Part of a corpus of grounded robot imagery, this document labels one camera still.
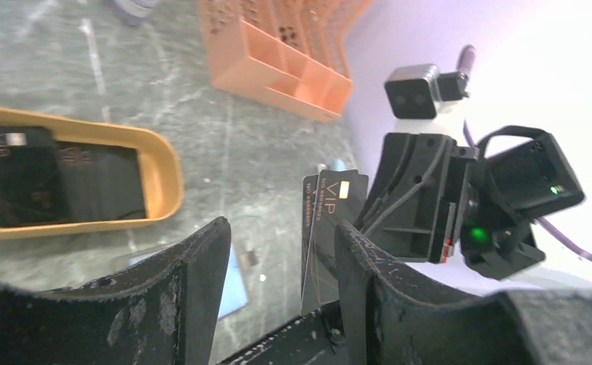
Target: orange tray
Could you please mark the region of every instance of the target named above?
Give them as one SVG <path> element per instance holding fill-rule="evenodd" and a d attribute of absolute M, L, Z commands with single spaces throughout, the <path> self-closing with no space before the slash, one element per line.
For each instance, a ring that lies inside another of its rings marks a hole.
<path fill-rule="evenodd" d="M 197 0 L 214 87 L 329 122 L 352 94 L 343 39 L 373 0 Z"/>
<path fill-rule="evenodd" d="M 173 146 L 158 133 L 4 108 L 0 108 L 0 125 L 45 127 L 52 131 L 58 141 L 136 149 L 148 214 L 146 219 L 0 228 L 0 240 L 143 227 L 168 218 L 182 204 L 184 188 L 180 160 Z"/>

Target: card stack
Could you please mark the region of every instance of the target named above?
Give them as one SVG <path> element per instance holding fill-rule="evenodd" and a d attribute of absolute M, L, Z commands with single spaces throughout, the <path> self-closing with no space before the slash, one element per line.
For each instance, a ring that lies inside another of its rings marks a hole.
<path fill-rule="evenodd" d="M 0 227 L 146 216 L 137 150 L 0 126 Z"/>
<path fill-rule="evenodd" d="M 357 170 L 323 170 L 303 179 L 301 315 L 339 299 L 334 232 L 354 222 L 368 193 L 368 176 Z"/>

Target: red light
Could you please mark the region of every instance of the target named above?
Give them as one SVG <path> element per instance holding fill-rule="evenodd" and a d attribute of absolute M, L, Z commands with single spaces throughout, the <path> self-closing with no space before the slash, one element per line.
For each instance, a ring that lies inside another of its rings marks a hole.
<path fill-rule="evenodd" d="M 446 241 L 444 241 L 444 248 L 441 250 L 441 260 L 440 263 L 444 264 L 446 262 L 446 260 L 448 259 L 448 251 L 449 251 L 449 247 L 450 244 L 453 241 L 450 238 L 447 238 Z"/>

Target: black object in tray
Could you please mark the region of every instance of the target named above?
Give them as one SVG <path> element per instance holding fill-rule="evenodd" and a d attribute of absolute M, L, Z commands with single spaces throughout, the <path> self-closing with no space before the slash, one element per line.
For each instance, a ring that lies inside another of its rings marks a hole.
<path fill-rule="evenodd" d="M 59 147 L 75 221 L 146 218 L 136 149 L 76 142 Z"/>
<path fill-rule="evenodd" d="M 146 217 L 136 149 L 0 127 L 0 227 Z"/>
<path fill-rule="evenodd" d="M 0 127 L 0 227 L 70 219 L 52 133 L 40 127 Z"/>

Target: marble floor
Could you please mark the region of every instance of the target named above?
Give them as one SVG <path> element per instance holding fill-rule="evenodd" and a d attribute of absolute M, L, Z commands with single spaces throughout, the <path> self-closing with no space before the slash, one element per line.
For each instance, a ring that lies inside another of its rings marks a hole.
<path fill-rule="evenodd" d="M 215 90 L 203 54 L 193 0 L 165 0 L 137 28 L 98 0 L 0 0 L 0 106 L 155 130 L 181 156 L 186 189 L 180 211 L 150 227 L 0 242 L 0 281 L 76 286 L 224 215 L 235 249 L 259 263 L 244 272 L 249 305 L 218 323 L 215 362 L 298 313 L 301 180 L 353 158 L 346 123 Z"/>

